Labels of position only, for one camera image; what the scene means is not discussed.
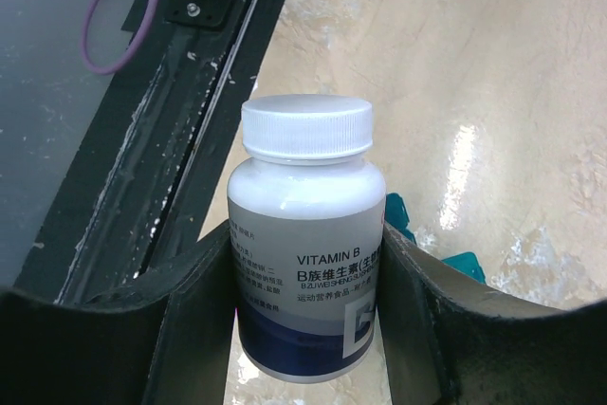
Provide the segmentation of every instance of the bottle neck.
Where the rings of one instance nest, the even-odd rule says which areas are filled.
[[[305,167],[319,167],[319,166],[336,166],[344,164],[358,164],[363,162],[364,154],[355,154],[353,156],[341,156],[338,158],[325,158],[325,159],[314,159],[314,160],[292,160],[285,158],[276,158],[274,156],[260,156],[258,154],[250,154],[250,156],[258,163],[282,165],[282,166],[305,166]]]

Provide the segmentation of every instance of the blue label band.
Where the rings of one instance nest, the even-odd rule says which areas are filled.
[[[273,322],[244,300],[238,305],[238,328],[245,351],[268,369],[292,376],[326,375],[353,364],[371,345],[373,322],[360,321],[355,341],[367,340],[344,358],[343,336],[299,332]]]

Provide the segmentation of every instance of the beige floor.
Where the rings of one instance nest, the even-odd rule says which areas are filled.
[[[421,246],[475,251],[490,285],[570,308],[607,296],[606,70],[607,0],[286,0],[253,97],[371,101],[369,158]],[[227,217],[240,140],[203,233]],[[305,387],[232,351],[230,405],[390,403],[378,342],[351,375]]]

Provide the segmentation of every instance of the gray surface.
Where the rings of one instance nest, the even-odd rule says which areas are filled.
[[[81,62],[90,1],[0,0],[0,285],[19,274],[111,81]],[[91,34],[99,64],[128,44],[120,26],[132,2],[101,2]]]

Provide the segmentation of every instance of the bottle base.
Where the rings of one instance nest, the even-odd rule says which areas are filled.
[[[316,375],[314,377],[302,377],[302,376],[297,376],[297,375],[282,374],[282,373],[276,372],[272,369],[268,369],[264,365],[257,362],[249,353],[247,353],[247,350],[243,347],[243,351],[245,352],[245,355],[247,355],[248,360],[250,360],[251,363],[255,367],[257,367],[261,372],[265,373],[266,375],[269,375],[270,377],[279,379],[281,381],[286,381],[289,383],[298,383],[298,384],[324,383],[326,381],[330,381],[332,379],[339,378],[339,377],[351,372],[356,367],[358,367],[364,361],[364,359],[367,357],[370,349],[371,349],[371,346],[369,346],[366,349],[364,354],[359,359],[352,362],[347,367],[344,367],[343,369],[338,370],[337,372],[331,372],[330,374],[324,374],[324,375]]]

